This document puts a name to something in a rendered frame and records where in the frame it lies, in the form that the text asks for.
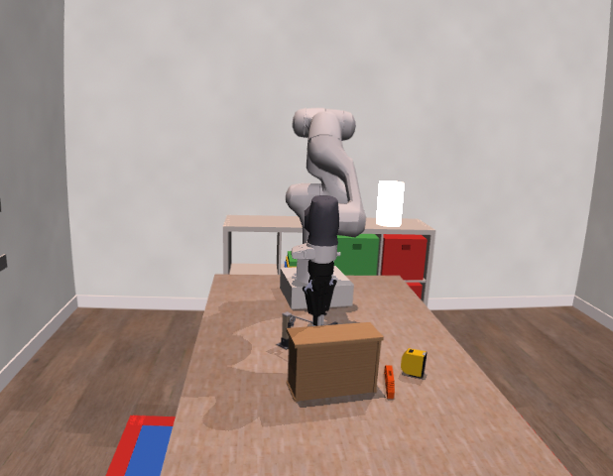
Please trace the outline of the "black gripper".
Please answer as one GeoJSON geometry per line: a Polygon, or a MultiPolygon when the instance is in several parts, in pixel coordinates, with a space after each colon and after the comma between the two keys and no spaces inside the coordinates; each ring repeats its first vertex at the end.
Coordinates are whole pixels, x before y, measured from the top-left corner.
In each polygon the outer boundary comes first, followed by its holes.
{"type": "Polygon", "coordinates": [[[323,325],[324,316],[327,315],[326,311],[329,311],[337,280],[327,275],[332,275],[333,270],[333,261],[327,264],[308,261],[309,280],[308,285],[303,287],[303,291],[306,296],[307,312],[312,315],[312,326],[323,325]]]}

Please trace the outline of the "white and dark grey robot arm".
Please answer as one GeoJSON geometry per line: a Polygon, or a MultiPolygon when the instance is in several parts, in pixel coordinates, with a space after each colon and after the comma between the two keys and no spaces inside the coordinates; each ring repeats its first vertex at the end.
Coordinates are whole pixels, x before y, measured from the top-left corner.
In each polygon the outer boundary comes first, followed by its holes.
{"type": "Polygon", "coordinates": [[[305,284],[310,259],[319,264],[334,262],[340,256],[337,235],[357,237],[365,230],[356,171],[341,142],[349,140],[355,128],[354,116],[343,110],[304,108],[293,118],[295,134],[308,138],[306,169],[321,181],[293,184],[286,193],[286,203],[303,227],[303,244],[292,249],[292,258],[298,259],[292,278],[305,284]]]}

